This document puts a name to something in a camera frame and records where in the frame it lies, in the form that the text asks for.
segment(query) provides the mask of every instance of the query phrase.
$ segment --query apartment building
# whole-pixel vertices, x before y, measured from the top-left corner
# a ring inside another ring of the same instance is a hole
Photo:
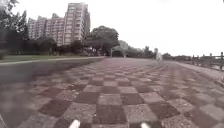
[[[36,29],[36,20],[29,18],[29,20],[28,20],[28,30],[29,30],[28,36],[32,39],[36,38],[36,36],[35,36],[36,30],[35,29]]]
[[[53,13],[52,18],[46,22],[45,35],[52,37],[58,45],[63,45],[64,18]]]
[[[90,29],[88,5],[84,3],[69,3],[65,15],[64,43],[73,40],[83,40]]]
[[[83,40],[90,32],[90,14],[85,3],[69,3],[65,17],[53,13],[50,19],[38,17],[29,20],[29,37],[52,37],[58,45],[67,45],[74,40]]]
[[[45,24],[47,18],[38,16],[35,23],[35,39],[45,35]]]

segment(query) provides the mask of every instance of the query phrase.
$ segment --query paved walkway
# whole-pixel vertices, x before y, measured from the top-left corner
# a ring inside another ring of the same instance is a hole
[[[177,64],[105,59],[25,86],[0,91],[9,128],[224,128],[224,89]]]

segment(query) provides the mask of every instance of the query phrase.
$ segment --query shrub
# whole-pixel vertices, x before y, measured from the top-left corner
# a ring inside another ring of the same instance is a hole
[[[3,52],[0,51],[0,60],[3,60],[4,59],[4,54]]]

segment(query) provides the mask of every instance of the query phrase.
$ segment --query light paving tile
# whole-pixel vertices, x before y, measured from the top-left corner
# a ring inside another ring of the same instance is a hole
[[[204,113],[210,115],[212,118],[221,121],[224,119],[224,111],[212,104],[208,104],[200,108]]]

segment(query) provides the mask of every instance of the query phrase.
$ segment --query tree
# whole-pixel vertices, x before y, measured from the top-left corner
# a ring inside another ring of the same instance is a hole
[[[16,0],[4,0],[0,5],[0,45],[5,45],[5,37],[10,18],[13,16],[12,8],[17,3]]]
[[[37,43],[39,46],[39,53],[42,54],[52,54],[57,47],[56,42],[51,37],[40,37],[37,39]]]
[[[101,50],[106,55],[110,55],[111,48],[119,45],[118,32],[105,26],[94,28],[85,44],[94,48],[96,52]]]
[[[148,57],[148,58],[152,58],[153,57],[153,52],[151,50],[149,50],[149,46],[145,46],[145,48],[144,48],[144,56]]]
[[[6,34],[6,46],[11,54],[20,54],[22,44],[28,41],[28,28],[26,21],[26,11],[22,16],[19,13],[9,18]]]
[[[83,50],[84,46],[81,41],[76,40],[71,43],[70,48],[73,54],[77,54]]]

